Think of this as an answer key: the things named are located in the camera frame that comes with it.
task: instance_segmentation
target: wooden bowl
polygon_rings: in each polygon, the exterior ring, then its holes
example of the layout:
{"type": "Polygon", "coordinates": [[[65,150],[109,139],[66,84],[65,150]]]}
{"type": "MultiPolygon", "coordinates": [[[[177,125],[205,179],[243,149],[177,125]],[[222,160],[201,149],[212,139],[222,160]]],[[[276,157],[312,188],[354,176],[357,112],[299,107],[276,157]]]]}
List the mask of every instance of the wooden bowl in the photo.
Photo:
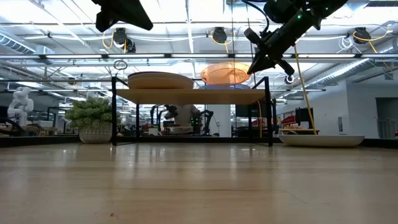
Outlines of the wooden bowl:
{"type": "Polygon", "coordinates": [[[138,72],[129,75],[130,89],[192,89],[193,80],[167,72],[138,72]]]}

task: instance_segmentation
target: white planter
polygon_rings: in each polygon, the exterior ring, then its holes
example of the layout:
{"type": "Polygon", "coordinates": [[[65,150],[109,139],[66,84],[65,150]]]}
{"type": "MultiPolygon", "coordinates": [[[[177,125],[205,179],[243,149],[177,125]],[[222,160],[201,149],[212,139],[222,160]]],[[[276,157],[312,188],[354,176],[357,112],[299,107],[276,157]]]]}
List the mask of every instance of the white planter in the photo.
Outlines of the white planter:
{"type": "Polygon", "coordinates": [[[98,126],[84,126],[79,129],[79,137],[84,143],[107,143],[112,138],[112,124],[102,123],[98,126]]]}

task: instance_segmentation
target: green plant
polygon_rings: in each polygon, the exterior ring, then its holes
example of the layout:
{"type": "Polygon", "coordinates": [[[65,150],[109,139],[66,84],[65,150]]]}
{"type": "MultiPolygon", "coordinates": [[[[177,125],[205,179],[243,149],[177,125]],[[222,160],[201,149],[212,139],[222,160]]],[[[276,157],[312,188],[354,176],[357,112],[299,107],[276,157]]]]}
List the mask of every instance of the green plant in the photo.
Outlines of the green plant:
{"type": "Polygon", "coordinates": [[[66,119],[71,120],[71,127],[79,128],[90,125],[100,125],[104,122],[112,122],[112,106],[109,100],[102,98],[89,98],[86,101],[74,101],[73,108],[68,110],[66,119]]]}

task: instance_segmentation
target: fluorescent light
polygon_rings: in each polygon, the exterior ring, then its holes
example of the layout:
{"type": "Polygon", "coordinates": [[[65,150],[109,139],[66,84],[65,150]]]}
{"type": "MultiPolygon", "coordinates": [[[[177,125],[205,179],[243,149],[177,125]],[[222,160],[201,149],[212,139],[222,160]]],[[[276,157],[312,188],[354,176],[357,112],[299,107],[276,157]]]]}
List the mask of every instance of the fluorescent light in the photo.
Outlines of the fluorescent light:
{"type": "Polygon", "coordinates": [[[49,93],[49,94],[51,94],[51,95],[53,95],[53,96],[57,96],[57,97],[63,97],[61,94],[58,94],[58,93],[49,93]]]}
{"type": "Polygon", "coordinates": [[[172,58],[226,58],[228,54],[172,54],[172,58]]]}
{"type": "Polygon", "coordinates": [[[398,58],[398,54],[363,54],[363,58],[398,58]]]}
{"type": "Polygon", "coordinates": [[[77,101],[86,101],[87,100],[86,98],[83,98],[83,97],[69,97],[69,99],[77,100],[77,101]]]}
{"type": "Polygon", "coordinates": [[[164,58],[164,54],[111,54],[109,58],[164,58]]]}
{"type": "Polygon", "coordinates": [[[101,55],[46,55],[49,59],[70,59],[70,58],[101,58],[101,55]]]}
{"type": "Polygon", "coordinates": [[[352,58],[355,54],[300,54],[299,58],[352,58]]]}
{"type": "Polygon", "coordinates": [[[270,89],[269,91],[288,91],[288,90],[285,90],[285,89],[270,89]]]}
{"type": "Polygon", "coordinates": [[[103,52],[109,54],[109,52],[107,50],[105,50],[105,49],[100,49],[100,51],[103,51],[103,52]]]}
{"type": "Polygon", "coordinates": [[[0,55],[0,59],[40,59],[38,55],[0,55]]]}
{"type": "Polygon", "coordinates": [[[43,90],[43,91],[49,91],[49,92],[64,92],[64,91],[73,91],[73,90],[43,90]]]}
{"type": "Polygon", "coordinates": [[[236,54],[235,57],[251,58],[254,57],[254,54],[236,54]]]}
{"type": "Polygon", "coordinates": [[[20,85],[29,86],[32,88],[43,88],[42,85],[34,83],[34,82],[17,82],[20,85]]]}
{"type": "Polygon", "coordinates": [[[107,90],[77,90],[77,91],[107,91],[107,90]]]}

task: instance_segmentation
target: potted plant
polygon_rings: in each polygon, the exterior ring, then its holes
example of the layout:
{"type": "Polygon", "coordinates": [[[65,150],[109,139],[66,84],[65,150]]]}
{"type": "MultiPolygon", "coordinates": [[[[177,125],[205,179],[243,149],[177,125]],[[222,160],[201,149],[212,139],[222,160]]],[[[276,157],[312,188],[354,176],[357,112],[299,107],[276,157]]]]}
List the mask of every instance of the potted plant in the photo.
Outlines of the potted plant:
{"type": "Polygon", "coordinates": [[[112,106],[109,100],[89,98],[74,101],[65,118],[71,121],[71,127],[79,129],[80,140],[85,143],[105,143],[112,138],[112,106]]]}

